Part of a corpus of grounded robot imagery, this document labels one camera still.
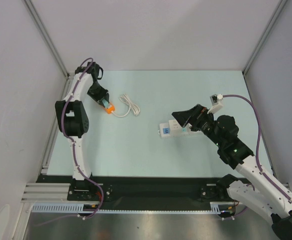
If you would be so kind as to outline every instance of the white cable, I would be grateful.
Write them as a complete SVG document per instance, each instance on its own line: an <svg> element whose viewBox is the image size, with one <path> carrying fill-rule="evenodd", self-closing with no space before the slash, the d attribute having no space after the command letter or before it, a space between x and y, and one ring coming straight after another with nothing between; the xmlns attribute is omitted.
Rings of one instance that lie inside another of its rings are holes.
<svg viewBox="0 0 292 240"><path fill-rule="evenodd" d="M111 113L113 115L115 115L118 118L123 118L126 115L128 115L128 113L130 112L130 110L132 110L132 112L134 113L135 116L138 116L139 115L140 108L130 100L130 98L128 97L127 94L123 94L122 96L120 96L119 97L119 100L122 101L125 105L129 106L129 109L128 109L127 113L124 114L124 115L122 115L122 116L117 115L117 114L115 114L114 111L112 111Z"/></svg>

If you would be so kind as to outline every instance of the light blue table surface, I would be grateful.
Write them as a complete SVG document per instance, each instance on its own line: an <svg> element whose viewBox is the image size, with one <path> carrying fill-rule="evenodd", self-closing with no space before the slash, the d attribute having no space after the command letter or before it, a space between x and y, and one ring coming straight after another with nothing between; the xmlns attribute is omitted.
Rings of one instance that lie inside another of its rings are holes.
<svg viewBox="0 0 292 240"><path fill-rule="evenodd" d="M174 111L188 110L196 104L211 107L212 94L238 94L249 98L240 71L105 71L100 84L109 90L116 113L127 106L119 96L127 93L141 109L139 116L124 118L108 115L89 96L84 101L90 127L87 133L87 161L94 176L130 177L223 177L233 174L206 136L161 139L160 123L173 119ZM239 138L254 152L257 123L253 110L238 98L225 98L219 115L230 115L239 126ZM270 170L263 142L260 161ZM48 175L72 175L72 153L59 132L51 156Z"/></svg>

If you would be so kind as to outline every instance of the power outlet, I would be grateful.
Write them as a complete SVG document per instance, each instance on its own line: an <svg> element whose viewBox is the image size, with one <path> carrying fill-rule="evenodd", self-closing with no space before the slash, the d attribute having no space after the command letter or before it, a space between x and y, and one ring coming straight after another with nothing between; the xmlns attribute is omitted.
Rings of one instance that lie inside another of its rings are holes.
<svg viewBox="0 0 292 240"><path fill-rule="evenodd" d="M200 131L191 131L189 124L186 127L182 127L175 119L161 123L158 133L163 139L202 134Z"/></svg>

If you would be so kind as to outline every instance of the metallic floor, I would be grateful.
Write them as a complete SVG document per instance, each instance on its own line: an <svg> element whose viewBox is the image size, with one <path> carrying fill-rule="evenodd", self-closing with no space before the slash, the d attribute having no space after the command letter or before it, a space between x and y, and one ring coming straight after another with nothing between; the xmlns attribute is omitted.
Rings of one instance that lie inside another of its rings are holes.
<svg viewBox="0 0 292 240"><path fill-rule="evenodd" d="M32 213L24 240L277 240L270 225L248 210L235 220L209 214L109 214L35 226L60 213Z"/></svg>

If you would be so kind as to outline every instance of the wall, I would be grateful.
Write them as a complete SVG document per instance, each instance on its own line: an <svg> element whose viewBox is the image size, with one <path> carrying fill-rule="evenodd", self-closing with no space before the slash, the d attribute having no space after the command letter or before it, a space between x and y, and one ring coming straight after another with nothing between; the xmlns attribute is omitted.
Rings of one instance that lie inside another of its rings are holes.
<svg viewBox="0 0 292 240"><path fill-rule="evenodd" d="M36 177L65 78L21 0L0 0L0 209L14 227L26 182Z"/></svg>
<svg viewBox="0 0 292 240"><path fill-rule="evenodd" d="M292 189L292 0L246 80L277 175Z"/></svg>
<svg viewBox="0 0 292 240"><path fill-rule="evenodd" d="M279 0L33 0L66 68L243 70Z"/></svg>

